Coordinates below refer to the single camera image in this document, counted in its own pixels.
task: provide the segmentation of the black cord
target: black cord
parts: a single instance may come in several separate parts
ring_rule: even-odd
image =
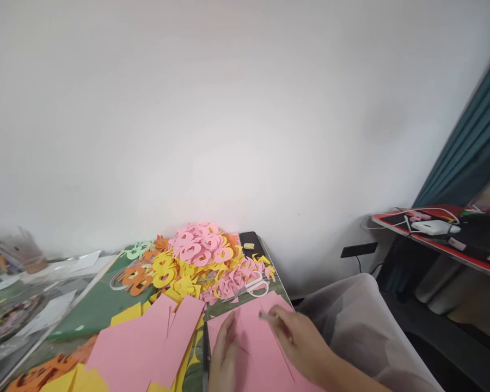
[[[380,265],[383,265],[383,263],[379,263],[377,266],[375,266],[370,274],[374,274],[374,272],[377,270],[377,267],[379,267]]]
[[[361,272],[361,261],[359,261],[359,257],[355,256],[356,259],[358,259],[358,264],[359,264],[359,273],[362,273]]]

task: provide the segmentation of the white wall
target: white wall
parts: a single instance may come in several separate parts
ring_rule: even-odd
[[[210,220],[308,292],[413,202],[489,64],[490,0],[1,0],[0,232],[71,255]]]

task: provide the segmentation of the white cable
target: white cable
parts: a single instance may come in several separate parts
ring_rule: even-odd
[[[405,215],[405,220],[407,221],[408,232],[410,234],[415,233],[415,232],[422,232],[421,230],[414,230],[414,231],[412,231],[412,228],[410,227],[410,222],[408,221],[408,215]]]
[[[399,226],[400,224],[403,224],[403,223],[406,223],[406,221],[404,220],[403,222],[396,223],[395,225],[392,225],[392,226],[385,226],[385,227],[380,227],[380,228],[368,228],[367,226],[363,226],[362,224],[360,224],[360,226],[361,226],[363,229],[369,229],[369,230],[379,230],[379,229],[388,229],[389,227]]]
[[[382,212],[382,213],[377,213],[377,214],[374,214],[374,215],[399,215],[401,213],[407,213],[407,212],[411,212],[411,211],[424,211],[424,210],[441,210],[441,211],[445,211],[445,212],[449,213],[450,215],[452,215],[454,217],[454,219],[457,221],[457,223],[453,223],[453,224],[460,224],[459,219],[453,213],[451,213],[448,210],[440,209],[440,208],[437,208],[437,207],[422,207],[422,208],[416,208],[416,209],[405,210],[405,211]]]
[[[448,211],[446,209],[440,209],[440,208],[437,208],[437,207],[423,207],[423,208],[416,208],[416,209],[405,210],[405,211],[397,211],[397,212],[382,212],[382,213],[377,213],[377,214],[371,214],[370,216],[373,216],[373,215],[399,215],[399,214],[402,214],[402,213],[406,214],[407,212],[411,212],[411,211],[423,211],[423,210],[441,210],[441,211],[445,211],[448,214],[452,215],[454,217],[454,219],[457,221],[457,223],[452,223],[452,225],[459,225],[460,224],[459,219],[453,213],[451,213],[450,211]],[[410,231],[410,233],[413,233],[413,232],[421,232],[421,231],[412,231],[411,230],[410,224],[408,223],[408,216],[407,215],[405,215],[405,220],[403,222],[396,223],[396,224],[394,224],[392,226],[384,226],[384,227],[380,227],[380,228],[369,228],[369,227],[363,226],[362,224],[360,224],[360,226],[363,229],[379,230],[379,229],[388,229],[388,228],[391,228],[391,227],[399,226],[399,225],[402,225],[403,223],[406,223],[408,225],[408,231]]]

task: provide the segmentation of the pink paper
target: pink paper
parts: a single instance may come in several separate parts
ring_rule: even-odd
[[[240,306],[240,321],[248,339],[248,352],[254,358],[256,369],[268,369],[260,373],[260,381],[267,390],[290,390],[294,381],[285,358],[268,323],[260,320],[261,310],[257,300]]]
[[[265,297],[247,302],[236,308],[236,335],[240,340],[237,357],[238,392],[319,392],[316,385],[309,383],[285,358],[281,347],[268,324],[258,318],[260,310],[268,312],[274,305],[288,311],[292,308],[283,298],[271,291]],[[229,313],[207,322],[211,351],[214,350],[219,329]]]
[[[167,336],[169,336],[171,327],[173,326],[174,316],[176,316],[176,313],[171,313],[169,316],[169,327],[167,328]]]
[[[160,296],[142,317],[102,330],[86,370],[96,368],[111,392],[146,392],[175,307]]]
[[[111,392],[145,392],[149,377],[142,371],[142,318],[100,332],[85,366],[96,368]]]
[[[190,296],[183,299],[174,316],[169,336],[167,336],[163,349],[160,350],[159,357],[167,358],[167,360],[153,362],[152,365],[156,371],[152,375],[152,382],[168,389],[173,386],[204,305],[203,301]]]

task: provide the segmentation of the scissors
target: scissors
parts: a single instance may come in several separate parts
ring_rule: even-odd
[[[250,295],[256,298],[260,298],[263,297],[264,295],[267,295],[268,282],[266,280],[263,280],[263,275],[260,274],[258,271],[252,271],[252,273],[255,273],[258,277],[255,280],[245,284],[245,287],[236,291],[236,294],[232,298],[224,299],[223,302],[233,301],[236,297],[239,297],[241,294],[244,294],[245,292],[249,293]],[[265,292],[263,294],[256,295],[253,293],[254,290],[257,290],[262,286],[265,287]]]

